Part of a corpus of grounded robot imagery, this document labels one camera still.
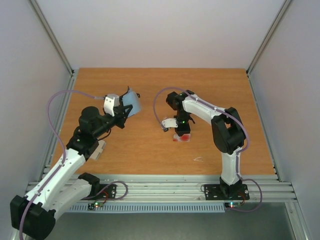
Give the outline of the black leather card holder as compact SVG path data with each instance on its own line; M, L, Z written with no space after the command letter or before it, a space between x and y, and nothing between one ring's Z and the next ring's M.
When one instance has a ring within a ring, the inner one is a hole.
M142 110L140 94L136 93L131 87L128 87L127 91L122 96L120 96L120 100L123 106L133 105L133 109L131 111L132 116L136 115Z

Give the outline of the red white credit card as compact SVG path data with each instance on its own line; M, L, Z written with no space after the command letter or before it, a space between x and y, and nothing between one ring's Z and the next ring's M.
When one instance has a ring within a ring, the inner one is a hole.
M174 142L189 142L191 139L191 134L184 134L182 136L178 136L177 134L173 135Z

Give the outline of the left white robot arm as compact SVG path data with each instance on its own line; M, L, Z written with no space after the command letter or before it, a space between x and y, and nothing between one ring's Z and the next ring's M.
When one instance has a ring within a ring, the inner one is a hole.
M90 173L82 173L65 190L62 187L92 156L99 146L99 138L113 127L124 128L133 110L132 104L112 104L101 115L98 108L86 107L78 119L79 125L48 174L24 196L16 195L10 202L11 225L18 230L19 239L29 236L44 240L52 232L57 220L80 200L114 195L105 192L113 183L103 185Z

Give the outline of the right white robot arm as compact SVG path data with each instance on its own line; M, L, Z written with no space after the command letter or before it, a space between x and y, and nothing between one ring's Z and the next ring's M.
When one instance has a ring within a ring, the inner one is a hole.
M211 126L213 142L221 152L222 173L219 178L219 192L223 198L234 197L243 185L240 176L240 156L243 149L246 131L238 111L217 107L199 98L192 91L183 93L171 92L166 103L176 111L173 118L162 121L165 129L174 128L175 133L182 137L191 132L189 121L195 115Z

